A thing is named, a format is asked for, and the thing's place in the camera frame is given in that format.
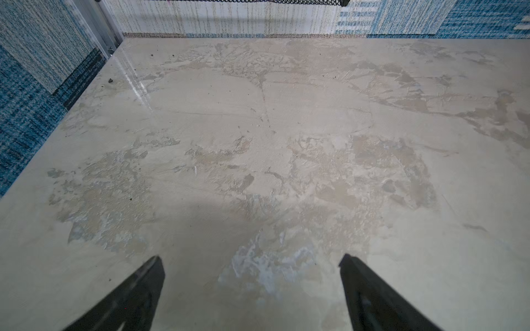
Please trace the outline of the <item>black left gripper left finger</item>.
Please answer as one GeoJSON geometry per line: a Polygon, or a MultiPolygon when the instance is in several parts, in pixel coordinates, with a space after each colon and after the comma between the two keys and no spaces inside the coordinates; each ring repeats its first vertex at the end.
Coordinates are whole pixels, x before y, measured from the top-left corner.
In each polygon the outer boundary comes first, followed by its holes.
{"type": "Polygon", "coordinates": [[[67,330],[150,330],[157,310],[165,271],[155,255],[67,330]]]}

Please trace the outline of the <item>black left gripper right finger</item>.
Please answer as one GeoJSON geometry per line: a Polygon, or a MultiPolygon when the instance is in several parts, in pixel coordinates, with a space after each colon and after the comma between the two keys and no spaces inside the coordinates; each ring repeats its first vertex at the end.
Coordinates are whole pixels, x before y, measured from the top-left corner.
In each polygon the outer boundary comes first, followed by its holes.
{"type": "Polygon", "coordinates": [[[340,276],[354,330],[439,330],[361,259],[343,256],[340,276]]]}

